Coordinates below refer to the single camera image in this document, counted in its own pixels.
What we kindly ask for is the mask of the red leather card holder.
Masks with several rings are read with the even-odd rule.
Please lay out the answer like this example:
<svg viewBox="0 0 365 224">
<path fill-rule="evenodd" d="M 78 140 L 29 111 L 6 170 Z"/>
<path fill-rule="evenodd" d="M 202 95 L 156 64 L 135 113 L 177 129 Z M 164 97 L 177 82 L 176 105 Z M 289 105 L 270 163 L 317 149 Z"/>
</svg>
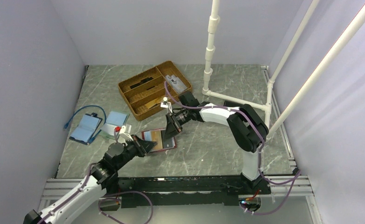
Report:
<svg viewBox="0 0 365 224">
<path fill-rule="evenodd" d="M 156 142 L 156 146 L 150 151 L 150 153 L 162 152 L 177 147 L 175 138 L 163 139 L 163 134 L 165 128 L 152 129 L 147 131 L 142 131 L 141 136 L 143 140 Z"/>
</svg>

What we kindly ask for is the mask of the white VIP card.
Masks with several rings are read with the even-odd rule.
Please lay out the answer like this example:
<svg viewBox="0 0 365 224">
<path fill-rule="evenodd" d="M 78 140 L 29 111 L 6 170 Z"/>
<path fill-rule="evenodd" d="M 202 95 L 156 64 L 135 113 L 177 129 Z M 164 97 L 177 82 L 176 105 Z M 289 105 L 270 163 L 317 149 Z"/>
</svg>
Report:
<svg viewBox="0 0 365 224">
<path fill-rule="evenodd" d="M 182 82 L 179 77 L 175 75 L 166 75 L 166 81 L 172 86 L 177 94 L 180 94 L 187 90 L 187 86 Z"/>
</svg>

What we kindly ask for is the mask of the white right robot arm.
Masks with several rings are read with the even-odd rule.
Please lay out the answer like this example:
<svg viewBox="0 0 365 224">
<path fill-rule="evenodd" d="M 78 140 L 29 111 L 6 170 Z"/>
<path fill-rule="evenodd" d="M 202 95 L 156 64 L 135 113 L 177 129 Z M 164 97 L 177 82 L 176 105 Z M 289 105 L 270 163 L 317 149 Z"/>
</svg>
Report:
<svg viewBox="0 0 365 224">
<path fill-rule="evenodd" d="M 269 133 L 265 122 L 252 106 L 243 104 L 239 107 L 218 106 L 209 102 L 200 103 L 187 91 L 179 95 L 180 108 L 166 114 L 166 127 L 163 139 L 175 137 L 189 121 L 212 122 L 229 127 L 237 145 L 243 152 L 241 187 L 248 194 L 254 193 L 262 180 L 260 171 L 260 147 Z"/>
</svg>

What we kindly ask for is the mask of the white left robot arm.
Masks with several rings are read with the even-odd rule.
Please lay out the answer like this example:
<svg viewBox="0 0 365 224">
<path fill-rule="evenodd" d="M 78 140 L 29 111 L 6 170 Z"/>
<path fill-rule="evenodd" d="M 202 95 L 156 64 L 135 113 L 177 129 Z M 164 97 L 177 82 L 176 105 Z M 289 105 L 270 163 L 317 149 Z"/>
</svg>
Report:
<svg viewBox="0 0 365 224">
<path fill-rule="evenodd" d="M 70 224 L 101 197 L 122 194 L 118 190 L 118 171 L 134 157 L 145 157 L 155 146 L 154 141 L 132 135 L 125 143 L 109 145 L 103 158 L 88 167 L 86 176 L 55 203 L 24 217 L 25 224 Z"/>
</svg>

